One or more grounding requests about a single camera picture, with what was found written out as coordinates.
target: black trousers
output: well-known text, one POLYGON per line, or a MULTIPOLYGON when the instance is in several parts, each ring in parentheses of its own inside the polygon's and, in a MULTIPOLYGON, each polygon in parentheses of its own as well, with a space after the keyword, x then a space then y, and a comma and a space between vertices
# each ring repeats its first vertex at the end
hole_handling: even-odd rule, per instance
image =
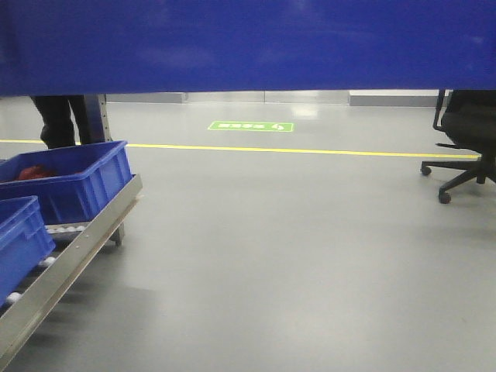
POLYGON ((83 95, 37 95, 31 99, 43 118, 44 126, 40 138, 49 149, 76 144, 71 109, 76 119, 81 144, 91 143, 83 95))

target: caster wheel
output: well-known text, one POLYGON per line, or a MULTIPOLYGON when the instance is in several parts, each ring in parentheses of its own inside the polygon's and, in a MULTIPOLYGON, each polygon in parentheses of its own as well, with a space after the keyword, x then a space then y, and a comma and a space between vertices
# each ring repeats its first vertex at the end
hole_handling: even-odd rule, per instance
POLYGON ((443 192, 439 194, 439 203, 441 204, 449 204, 451 202, 451 196, 447 192, 443 192))
POLYGON ((429 176, 429 175, 431 174, 431 172, 432 172, 432 169, 431 169, 431 168, 429 168, 429 167, 427 167, 427 166, 422 166, 422 167, 420 168, 420 171, 422 172, 422 174, 423 174, 424 176, 429 176))

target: yellow floor line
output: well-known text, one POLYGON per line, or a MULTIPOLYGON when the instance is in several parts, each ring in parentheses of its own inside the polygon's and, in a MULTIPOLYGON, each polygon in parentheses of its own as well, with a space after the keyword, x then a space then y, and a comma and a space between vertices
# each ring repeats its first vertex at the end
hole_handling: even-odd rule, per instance
MULTIPOLYGON (((30 139, 0 139, 0 143, 43 143, 30 139)), ((477 159, 478 155, 459 155, 451 153, 389 153, 382 151, 348 151, 348 150, 313 150, 313 149, 272 149, 266 147, 231 147, 231 146, 189 146, 149 143, 129 143, 128 147, 146 149, 174 149, 174 150, 220 150, 220 151, 245 151, 257 153, 315 153, 330 155, 357 155, 366 157, 438 157, 448 159, 477 159)))

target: blue plastic crate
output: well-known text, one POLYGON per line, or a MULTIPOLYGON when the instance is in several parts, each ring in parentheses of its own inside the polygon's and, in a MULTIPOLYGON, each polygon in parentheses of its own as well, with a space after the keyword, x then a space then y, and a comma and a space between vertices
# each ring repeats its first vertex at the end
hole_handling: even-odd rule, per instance
POLYGON ((36 195, 47 225, 93 219, 131 180, 126 141, 21 153, 0 164, 0 199, 36 195), (56 177, 11 181, 42 164, 56 177))
POLYGON ((0 201, 0 305, 53 248, 36 196, 0 201))

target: office chair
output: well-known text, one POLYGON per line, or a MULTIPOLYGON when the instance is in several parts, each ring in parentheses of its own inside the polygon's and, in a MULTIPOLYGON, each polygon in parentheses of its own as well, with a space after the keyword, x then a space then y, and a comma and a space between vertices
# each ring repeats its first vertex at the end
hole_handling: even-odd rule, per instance
POLYGON ((436 115, 432 127, 444 132, 453 145, 437 143, 437 146, 453 149, 468 149, 480 154, 477 160, 422 161, 420 171, 427 176, 430 167, 460 169, 464 171, 439 188, 439 202, 448 204, 451 196, 447 191, 476 178, 483 184, 486 178, 496 182, 496 91, 455 90, 438 125, 445 91, 440 90, 436 104, 436 115))

